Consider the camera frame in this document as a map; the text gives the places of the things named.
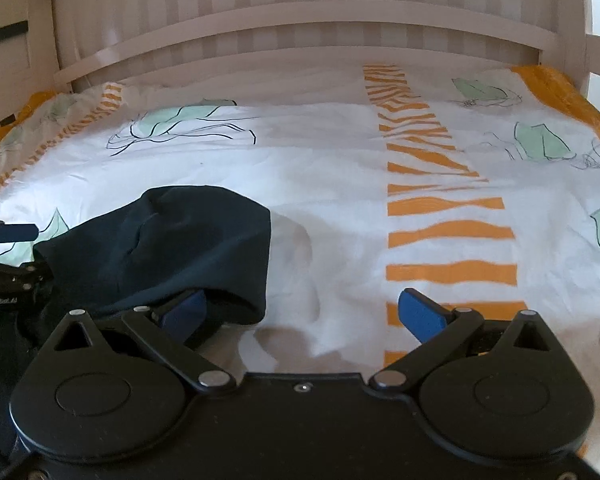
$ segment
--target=metal screw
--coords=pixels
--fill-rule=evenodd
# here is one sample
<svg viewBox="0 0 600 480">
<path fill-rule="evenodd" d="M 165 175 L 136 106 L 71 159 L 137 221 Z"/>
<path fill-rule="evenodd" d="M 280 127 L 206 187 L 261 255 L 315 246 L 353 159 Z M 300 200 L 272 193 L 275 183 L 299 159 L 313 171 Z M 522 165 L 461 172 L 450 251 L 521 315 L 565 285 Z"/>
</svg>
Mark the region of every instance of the metal screw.
<svg viewBox="0 0 600 480">
<path fill-rule="evenodd" d="M 375 374 L 374 379 L 380 388 L 402 386 L 407 382 L 407 376 L 398 370 L 383 370 Z"/>
<path fill-rule="evenodd" d="M 207 388 L 221 388 L 231 381 L 231 375 L 222 370 L 209 370 L 198 376 L 198 381 Z"/>
<path fill-rule="evenodd" d="M 294 386 L 294 391 L 299 394 L 308 394 L 313 387 L 311 383 L 299 383 Z"/>
<path fill-rule="evenodd" d="M 27 475 L 27 480 L 48 480 L 49 477 L 43 471 L 32 471 Z"/>
</svg>

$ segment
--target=orange stripe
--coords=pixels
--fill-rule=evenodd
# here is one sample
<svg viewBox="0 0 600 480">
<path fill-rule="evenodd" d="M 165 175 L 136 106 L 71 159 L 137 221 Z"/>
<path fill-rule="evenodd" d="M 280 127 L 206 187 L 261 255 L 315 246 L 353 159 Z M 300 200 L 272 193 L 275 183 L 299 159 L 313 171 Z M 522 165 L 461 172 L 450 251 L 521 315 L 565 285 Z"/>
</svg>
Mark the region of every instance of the orange stripe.
<svg viewBox="0 0 600 480">
<path fill-rule="evenodd" d="M 435 114 L 410 115 L 410 119 L 437 119 Z"/>
<path fill-rule="evenodd" d="M 362 70 L 364 72 L 372 72 L 374 70 L 380 72 L 402 72 L 402 69 L 395 65 L 365 65 Z"/>
<path fill-rule="evenodd" d="M 391 106 L 390 104 L 384 103 L 378 106 L 393 113 L 402 112 L 404 110 L 423 110 L 424 108 L 429 108 L 429 105 L 424 103 L 409 103 L 407 105 L 400 106 Z"/>
<path fill-rule="evenodd" d="M 397 303 L 387 303 L 386 304 L 386 323 L 389 326 L 404 326 L 400 322 L 400 318 L 398 317 L 398 304 Z"/>
<path fill-rule="evenodd" d="M 400 70 L 365 70 L 365 75 L 405 77 L 404 72 Z"/>
<path fill-rule="evenodd" d="M 457 187 L 441 187 L 440 189 L 437 189 L 436 191 L 460 191 L 463 189 L 483 189 L 484 186 L 457 186 Z"/>
<path fill-rule="evenodd" d="M 368 86 L 366 87 L 366 93 L 368 95 L 382 94 L 384 92 L 392 92 L 394 90 L 404 90 L 400 85 L 389 85 L 389 86 Z"/>
<path fill-rule="evenodd" d="M 514 239 L 509 227 L 479 222 L 477 220 L 452 220 L 441 222 L 417 231 L 398 231 L 389 233 L 389 248 L 413 244 L 430 238 L 492 238 Z"/>
<path fill-rule="evenodd" d="M 419 142 L 420 144 L 428 144 L 429 146 L 435 146 L 436 148 L 443 148 L 444 150 L 456 151 L 456 147 L 451 144 L 438 144 L 436 142 L 430 142 L 420 137 L 403 137 L 402 140 L 408 140 L 409 142 Z"/>
<path fill-rule="evenodd" d="M 115 94 L 102 94 L 103 97 L 106 97 L 107 99 L 113 99 L 114 101 L 122 101 L 122 97 L 120 97 L 119 95 L 115 95 Z"/>
<path fill-rule="evenodd" d="M 419 196 L 389 202 L 387 212 L 389 216 L 422 215 L 446 211 L 456 207 L 473 205 L 486 209 L 504 209 L 504 202 L 500 197 L 477 198 L 474 200 L 447 200 L 435 196 Z"/>
<path fill-rule="evenodd" d="M 387 368 L 389 365 L 394 364 L 398 359 L 402 359 L 407 352 L 392 352 L 390 350 L 384 351 L 384 368 Z"/>
<path fill-rule="evenodd" d="M 430 130 L 403 130 L 401 132 L 391 132 L 391 133 L 384 133 L 382 134 L 382 136 L 385 139 L 398 139 L 400 140 L 401 138 L 403 138 L 404 135 L 409 135 L 409 134 L 415 134 L 415 135 L 420 135 L 423 137 L 440 137 L 442 139 L 453 139 L 452 136 L 448 135 L 448 134 L 437 134 L 437 133 L 426 133 L 423 134 L 422 132 L 431 132 L 433 131 L 435 128 L 432 128 Z"/>
<path fill-rule="evenodd" d="M 389 76 L 385 77 L 378 77 L 378 76 L 373 76 L 373 75 L 365 75 L 365 81 L 372 81 L 374 83 L 406 83 L 406 81 L 399 77 L 396 79 L 391 79 Z"/>
<path fill-rule="evenodd" d="M 393 100 L 396 97 L 401 97 L 403 99 L 413 99 L 416 98 L 417 96 L 413 93 L 411 93 L 411 91 L 409 90 L 388 90 L 389 92 L 391 92 L 390 94 L 387 95 L 382 95 L 382 96 L 376 96 L 376 97 L 371 97 L 369 96 L 369 100 L 376 104 L 376 103 L 382 103 L 385 101 L 389 101 L 389 100 Z"/>
<path fill-rule="evenodd" d="M 444 126 L 440 126 L 438 128 L 417 128 L 415 130 L 401 130 L 404 126 L 388 126 L 387 124 L 379 124 L 378 130 L 381 132 L 393 132 L 395 130 L 400 130 L 398 133 L 400 134 L 414 134 L 414 135 L 422 135 L 422 134 L 438 134 L 438 133 L 448 133 Z"/>
<path fill-rule="evenodd" d="M 442 153 L 430 152 L 429 150 L 423 150 L 421 148 L 412 148 L 411 146 L 402 146 L 401 144 L 391 143 L 387 144 L 387 149 L 391 150 L 392 152 L 407 153 L 408 155 L 414 156 L 423 162 L 437 164 L 443 168 L 466 171 L 467 173 L 470 171 L 469 168 L 464 164 L 459 164 Z"/>
<path fill-rule="evenodd" d="M 366 93 L 369 96 L 376 96 L 373 99 L 378 99 L 380 94 L 388 94 L 389 92 L 398 92 L 398 94 L 405 94 L 407 96 L 411 96 L 411 90 L 407 88 L 401 88 L 398 85 L 391 86 L 368 86 L 366 87 Z M 385 95 L 384 98 L 387 99 L 389 97 L 393 97 L 393 95 Z"/>
<path fill-rule="evenodd" d="M 445 173 L 443 171 L 423 171 L 416 170 L 415 168 L 409 168 L 408 166 L 403 166 L 401 164 L 395 164 L 394 162 L 389 162 L 386 165 L 387 171 L 391 171 L 392 173 L 402 173 L 402 174 L 410 174 L 410 175 L 455 175 L 455 176 L 480 176 L 480 174 L 475 173 L 475 171 L 464 172 L 464 173 Z"/>
<path fill-rule="evenodd" d="M 511 321 L 520 310 L 526 310 L 524 301 L 479 301 L 477 303 L 442 303 L 447 310 L 472 308 L 484 316 L 484 319 Z"/>
<path fill-rule="evenodd" d="M 450 285 L 462 282 L 494 282 L 518 284 L 516 264 L 494 264 L 481 260 L 466 260 L 453 264 L 389 265 L 386 268 L 389 282 L 434 282 Z"/>
<path fill-rule="evenodd" d="M 442 126 L 438 121 L 414 120 L 413 117 L 409 117 L 409 116 L 398 117 L 398 118 L 392 119 L 391 117 L 387 117 L 384 114 L 378 114 L 378 117 L 380 119 L 384 119 L 385 121 L 389 121 L 390 123 L 393 123 L 393 124 L 402 124 L 402 123 L 410 122 L 410 124 L 437 124 L 438 126 Z"/>
<path fill-rule="evenodd" d="M 431 189 L 433 187 L 438 187 L 439 184 L 423 184 L 422 186 L 402 186 L 401 184 L 389 184 L 386 187 L 386 192 L 389 195 L 397 194 L 397 193 L 408 193 L 411 191 L 418 191 L 420 189 Z"/>
<path fill-rule="evenodd" d="M 411 104 L 413 102 L 414 99 L 420 99 L 421 96 L 417 95 L 417 94 L 413 94 L 413 95 L 409 95 L 409 96 L 395 96 L 395 97 L 391 97 L 388 99 L 385 99 L 384 102 L 382 102 L 382 104 L 376 104 L 376 106 L 379 106 L 381 108 L 386 108 L 385 106 L 382 105 L 408 105 Z"/>
</svg>

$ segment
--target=bed sheet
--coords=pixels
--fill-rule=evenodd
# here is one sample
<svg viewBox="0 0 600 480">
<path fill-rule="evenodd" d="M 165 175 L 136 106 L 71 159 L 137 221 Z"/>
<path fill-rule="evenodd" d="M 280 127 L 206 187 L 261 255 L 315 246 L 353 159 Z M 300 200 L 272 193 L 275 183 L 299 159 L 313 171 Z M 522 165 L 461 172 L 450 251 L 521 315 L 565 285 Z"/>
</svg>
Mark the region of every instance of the bed sheet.
<svg viewBox="0 0 600 480">
<path fill-rule="evenodd" d="M 179 184 L 272 214 L 266 318 L 224 327 L 207 358 L 238 376 L 368 377 L 418 344 L 397 319 L 406 286 L 491 319 L 531 308 L 594 393 L 600 471 L 600 116 L 563 76 L 343 63 L 109 83 L 0 144 L 0 219 L 40 239 Z M 0 261 L 31 247 L 0 244 Z"/>
</svg>

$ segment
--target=black clamp arm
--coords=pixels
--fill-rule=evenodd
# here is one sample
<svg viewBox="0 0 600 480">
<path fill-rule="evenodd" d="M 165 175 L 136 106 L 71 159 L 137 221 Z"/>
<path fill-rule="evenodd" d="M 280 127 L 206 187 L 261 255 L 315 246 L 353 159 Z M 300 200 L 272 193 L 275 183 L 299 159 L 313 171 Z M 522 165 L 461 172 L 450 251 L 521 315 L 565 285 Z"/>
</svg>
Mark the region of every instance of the black clamp arm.
<svg viewBox="0 0 600 480">
<path fill-rule="evenodd" d="M 439 444 L 486 465 L 558 458 L 583 444 L 593 397 L 537 312 L 485 322 L 475 310 L 449 312 L 405 290 L 398 314 L 407 328 L 422 320 L 418 309 L 448 326 L 436 335 L 415 326 L 430 339 L 374 375 L 370 386 L 417 399 Z"/>
<path fill-rule="evenodd" d="M 5 224 L 0 221 L 0 242 L 33 241 L 38 228 L 33 224 Z M 48 273 L 46 266 L 24 263 L 20 267 L 0 264 L 0 310 L 20 310 L 33 304 L 37 283 Z"/>
</svg>

